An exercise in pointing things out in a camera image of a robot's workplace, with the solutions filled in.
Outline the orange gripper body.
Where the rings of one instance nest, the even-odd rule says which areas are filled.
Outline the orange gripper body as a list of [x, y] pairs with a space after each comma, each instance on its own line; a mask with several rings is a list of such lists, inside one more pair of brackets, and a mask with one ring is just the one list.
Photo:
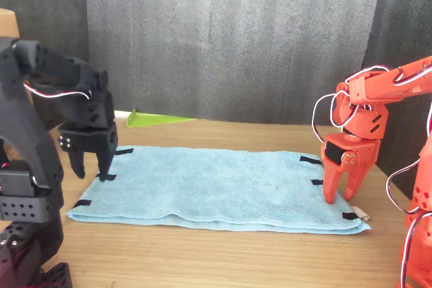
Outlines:
[[370, 167], [377, 159], [377, 140], [344, 132], [329, 134], [321, 146], [321, 158], [326, 169], [351, 171]]

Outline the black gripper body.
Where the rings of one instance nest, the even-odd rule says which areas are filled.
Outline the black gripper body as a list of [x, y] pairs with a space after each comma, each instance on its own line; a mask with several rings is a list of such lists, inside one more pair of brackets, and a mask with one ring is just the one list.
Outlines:
[[85, 152], [112, 158], [117, 149], [117, 126], [115, 122], [107, 128], [78, 127], [72, 122], [59, 127], [62, 148], [70, 159], [81, 159]]

